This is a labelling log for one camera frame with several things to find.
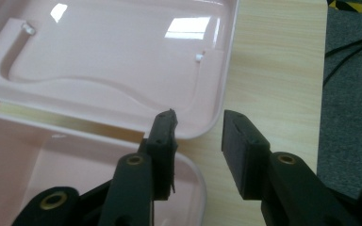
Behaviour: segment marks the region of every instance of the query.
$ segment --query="carpeted floor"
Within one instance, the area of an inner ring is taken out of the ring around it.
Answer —
[[[362,14],[328,9],[326,50],[362,39]],[[324,76],[354,48],[325,60]],[[362,52],[323,89],[318,176],[356,198],[362,188]]]

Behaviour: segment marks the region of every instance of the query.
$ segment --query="hazard tape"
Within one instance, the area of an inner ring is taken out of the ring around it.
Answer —
[[[328,7],[344,11],[353,11],[362,13],[362,3],[351,3],[342,1],[328,1]]]

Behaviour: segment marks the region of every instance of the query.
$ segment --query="plastic box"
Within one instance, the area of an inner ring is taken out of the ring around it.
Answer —
[[[0,102],[149,133],[172,108],[177,138],[222,110],[238,0],[0,0]],[[110,179],[139,144],[0,114],[0,225],[36,194]],[[200,225],[206,188],[177,154],[156,225]]]

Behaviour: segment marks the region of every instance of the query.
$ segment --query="light wood tabletop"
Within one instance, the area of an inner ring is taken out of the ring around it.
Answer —
[[[240,0],[224,109],[245,114],[273,152],[299,155],[316,170],[327,5],[324,0]],[[0,105],[0,112],[61,125],[63,119]],[[105,134],[109,127],[70,119],[67,127]],[[124,139],[139,141],[129,132]],[[179,140],[178,152],[203,173],[205,226],[265,225],[260,202],[243,201],[221,152],[222,115],[206,134]]]

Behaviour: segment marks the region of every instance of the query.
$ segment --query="pink plastic lid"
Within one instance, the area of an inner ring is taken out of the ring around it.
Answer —
[[[178,138],[222,110],[237,0],[0,1],[0,102]]]

